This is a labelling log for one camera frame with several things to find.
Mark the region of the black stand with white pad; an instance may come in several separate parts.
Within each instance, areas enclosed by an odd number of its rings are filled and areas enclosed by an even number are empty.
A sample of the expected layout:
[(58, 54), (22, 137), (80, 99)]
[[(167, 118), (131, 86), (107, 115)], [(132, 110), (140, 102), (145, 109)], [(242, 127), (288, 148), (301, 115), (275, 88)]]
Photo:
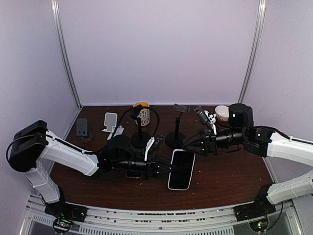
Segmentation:
[(182, 114), (188, 113), (190, 111), (190, 107), (184, 106), (184, 105), (174, 105), (174, 110), (180, 112), (179, 116), (175, 119), (175, 130), (174, 132), (170, 132), (165, 137), (165, 143), (173, 148), (181, 148), (183, 144), (183, 140), (186, 138), (186, 136), (179, 131), (180, 127), (180, 118)]

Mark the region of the large black phone silver edge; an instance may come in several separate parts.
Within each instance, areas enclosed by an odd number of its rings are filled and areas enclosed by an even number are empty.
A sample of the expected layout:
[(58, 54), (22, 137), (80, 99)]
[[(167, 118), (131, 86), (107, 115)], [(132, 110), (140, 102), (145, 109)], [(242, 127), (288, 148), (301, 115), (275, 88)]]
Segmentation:
[(142, 177), (142, 172), (126, 172), (126, 177), (132, 179), (140, 179)]

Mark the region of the black round-base phone stand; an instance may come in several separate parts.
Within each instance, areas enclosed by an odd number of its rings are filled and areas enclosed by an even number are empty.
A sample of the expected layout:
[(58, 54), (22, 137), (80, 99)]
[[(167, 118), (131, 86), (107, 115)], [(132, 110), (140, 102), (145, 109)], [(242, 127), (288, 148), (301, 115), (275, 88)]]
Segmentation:
[(142, 105), (133, 107), (131, 112), (131, 118), (137, 122), (138, 131), (131, 136), (131, 144), (135, 148), (144, 148), (150, 139), (147, 132), (142, 130), (142, 120), (140, 112), (144, 109)]

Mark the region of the white folding phone stand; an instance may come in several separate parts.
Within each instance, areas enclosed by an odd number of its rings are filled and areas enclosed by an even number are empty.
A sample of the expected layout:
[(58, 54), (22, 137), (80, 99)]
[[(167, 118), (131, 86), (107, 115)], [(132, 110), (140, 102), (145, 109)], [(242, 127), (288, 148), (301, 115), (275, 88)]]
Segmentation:
[(105, 113), (104, 128), (102, 129), (102, 132), (109, 133), (107, 140), (110, 140), (112, 137), (117, 135), (122, 135), (124, 132), (124, 128), (121, 125), (117, 126), (117, 118), (117, 113)]

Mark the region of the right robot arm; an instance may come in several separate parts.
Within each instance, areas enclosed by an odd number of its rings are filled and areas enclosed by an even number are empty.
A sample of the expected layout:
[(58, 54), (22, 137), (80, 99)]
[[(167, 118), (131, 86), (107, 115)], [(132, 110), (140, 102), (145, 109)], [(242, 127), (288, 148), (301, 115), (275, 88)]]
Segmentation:
[[(217, 154), (220, 148), (242, 145), (246, 152), (261, 157), (287, 159), (290, 161), (313, 165), (313, 143), (297, 139), (268, 126), (255, 126), (253, 110), (242, 103), (231, 104), (228, 107), (229, 128), (215, 131), (209, 121), (208, 114), (202, 107), (195, 109), (195, 113), (205, 125), (205, 128), (183, 140), (185, 151), (207, 156)], [(298, 198), (313, 192), (313, 173), (310, 171), (302, 176), (282, 183), (273, 183), (260, 188), (251, 212), (261, 216), (275, 205), (286, 200)]]

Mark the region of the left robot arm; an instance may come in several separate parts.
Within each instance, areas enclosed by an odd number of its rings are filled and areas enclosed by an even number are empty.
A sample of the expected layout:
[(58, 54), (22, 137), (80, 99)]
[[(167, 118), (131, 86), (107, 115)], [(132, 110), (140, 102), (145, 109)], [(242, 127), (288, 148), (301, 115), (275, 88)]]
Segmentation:
[(39, 120), (14, 135), (5, 156), (11, 168), (26, 176), (32, 187), (51, 204), (51, 209), (59, 217), (66, 217), (70, 206), (62, 200), (61, 189), (49, 177), (42, 160), (65, 165), (97, 179), (117, 171), (143, 173), (150, 179), (177, 169), (154, 153), (162, 142), (162, 135), (153, 136), (142, 151), (136, 152), (131, 148), (129, 137), (114, 135), (103, 149), (88, 151), (61, 139), (48, 130), (45, 121)]

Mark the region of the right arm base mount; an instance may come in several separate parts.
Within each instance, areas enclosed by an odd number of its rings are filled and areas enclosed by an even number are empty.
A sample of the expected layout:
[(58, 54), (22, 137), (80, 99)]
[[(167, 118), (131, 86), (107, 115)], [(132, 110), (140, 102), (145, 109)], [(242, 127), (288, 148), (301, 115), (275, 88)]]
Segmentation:
[(234, 213), (237, 221), (249, 221), (249, 227), (254, 232), (266, 232), (270, 228), (269, 214), (276, 212), (276, 208), (267, 199), (267, 189), (262, 188), (252, 203), (235, 206)]

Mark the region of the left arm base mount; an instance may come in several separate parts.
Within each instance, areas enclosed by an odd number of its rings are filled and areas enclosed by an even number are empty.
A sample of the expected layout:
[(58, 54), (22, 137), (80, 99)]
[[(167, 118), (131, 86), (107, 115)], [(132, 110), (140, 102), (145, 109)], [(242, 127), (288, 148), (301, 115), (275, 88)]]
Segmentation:
[(45, 205), (45, 213), (55, 217), (52, 228), (57, 234), (65, 234), (74, 225), (74, 222), (84, 222), (87, 215), (87, 208), (69, 204), (65, 201), (63, 190), (60, 189), (60, 200), (55, 203), (47, 203), (42, 197)]

